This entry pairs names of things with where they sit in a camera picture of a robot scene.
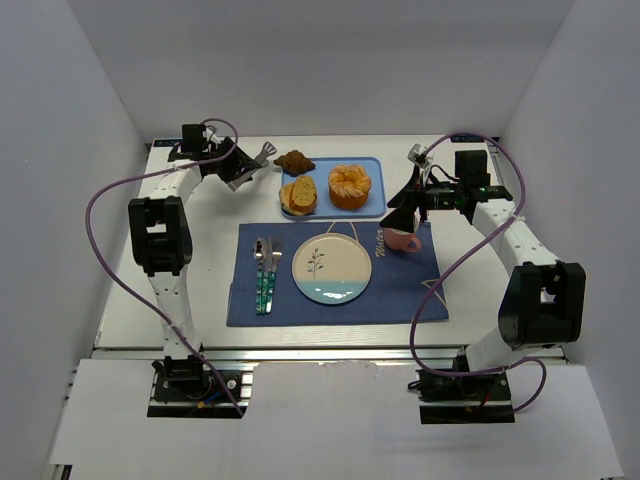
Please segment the metal tongs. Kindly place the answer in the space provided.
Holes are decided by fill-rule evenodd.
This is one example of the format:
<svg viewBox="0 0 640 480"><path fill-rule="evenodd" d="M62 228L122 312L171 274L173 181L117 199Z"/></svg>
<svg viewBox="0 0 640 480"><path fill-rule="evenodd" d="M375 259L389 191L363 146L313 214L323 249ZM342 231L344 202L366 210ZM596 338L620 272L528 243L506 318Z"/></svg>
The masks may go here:
<svg viewBox="0 0 640 480"><path fill-rule="evenodd" d="M241 185L250 182L253 175L269 166L269 158L277 153L276 147L269 141L265 142L258 155L244 167L242 173L227 183L232 191L236 191Z"/></svg>

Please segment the brown croissant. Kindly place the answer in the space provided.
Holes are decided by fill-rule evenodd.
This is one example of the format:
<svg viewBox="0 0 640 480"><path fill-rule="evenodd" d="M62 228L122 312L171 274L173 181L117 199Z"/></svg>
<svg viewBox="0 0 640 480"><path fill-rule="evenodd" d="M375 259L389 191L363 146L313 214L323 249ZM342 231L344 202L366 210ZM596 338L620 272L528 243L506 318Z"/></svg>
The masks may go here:
<svg viewBox="0 0 640 480"><path fill-rule="evenodd" d="M315 163L299 150L292 150L279 156L274 161L274 165L280 167L283 172L291 176L305 174L306 172L312 171L316 168Z"/></svg>

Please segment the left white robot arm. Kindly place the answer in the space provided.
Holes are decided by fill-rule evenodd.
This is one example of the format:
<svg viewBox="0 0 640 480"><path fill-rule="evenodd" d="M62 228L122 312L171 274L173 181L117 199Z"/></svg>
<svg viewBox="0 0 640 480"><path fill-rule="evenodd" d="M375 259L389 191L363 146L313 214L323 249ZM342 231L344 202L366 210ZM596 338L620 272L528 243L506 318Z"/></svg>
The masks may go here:
<svg viewBox="0 0 640 480"><path fill-rule="evenodd" d="M218 138L214 127L185 124L182 138L169 151L169 171L160 176L151 193L129 202L134 261L147 275L158 309L169 319L163 325L165 357L187 359L202 347L187 292L187 270L193 257L187 200L209 175L237 190L266 168L276 152L267 142L253 158L232 138Z"/></svg>

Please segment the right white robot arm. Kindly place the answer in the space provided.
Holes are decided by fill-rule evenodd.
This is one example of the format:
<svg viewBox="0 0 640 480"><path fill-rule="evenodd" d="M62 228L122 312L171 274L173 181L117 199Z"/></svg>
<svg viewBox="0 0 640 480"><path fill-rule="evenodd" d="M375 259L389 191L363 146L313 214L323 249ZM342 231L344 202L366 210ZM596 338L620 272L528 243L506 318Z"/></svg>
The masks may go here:
<svg viewBox="0 0 640 480"><path fill-rule="evenodd" d="M547 249L519 214L502 185L494 185L484 150L455 154L455 173L440 181L427 151L414 145L414 165L407 184L388 202L380 225L396 248L409 240L431 211L456 210L484 237L509 282L498 312L498 325L464 348L463 371L470 375L500 372L530 354L573 343L582 329L586 272Z"/></svg>

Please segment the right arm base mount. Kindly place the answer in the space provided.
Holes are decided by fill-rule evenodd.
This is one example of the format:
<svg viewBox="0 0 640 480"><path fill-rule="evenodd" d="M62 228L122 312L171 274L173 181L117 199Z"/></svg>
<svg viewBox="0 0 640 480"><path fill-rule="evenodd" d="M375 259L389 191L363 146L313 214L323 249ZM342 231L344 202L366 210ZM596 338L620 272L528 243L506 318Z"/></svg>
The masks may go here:
<svg viewBox="0 0 640 480"><path fill-rule="evenodd" d="M464 347L444 368L421 358L417 377L407 385L417 393L423 425L480 425L515 422L511 390L504 369L472 373Z"/></svg>

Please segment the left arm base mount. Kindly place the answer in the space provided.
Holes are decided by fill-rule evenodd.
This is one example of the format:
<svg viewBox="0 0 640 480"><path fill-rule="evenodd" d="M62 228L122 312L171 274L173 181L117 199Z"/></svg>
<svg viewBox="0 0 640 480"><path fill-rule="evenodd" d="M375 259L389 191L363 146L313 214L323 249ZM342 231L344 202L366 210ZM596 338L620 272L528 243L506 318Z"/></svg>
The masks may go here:
<svg viewBox="0 0 640 480"><path fill-rule="evenodd" d="M240 419L246 411L241 370L219 370L216 375L192 355L178 360L165 357L151 366L148 418Z"/></svg>

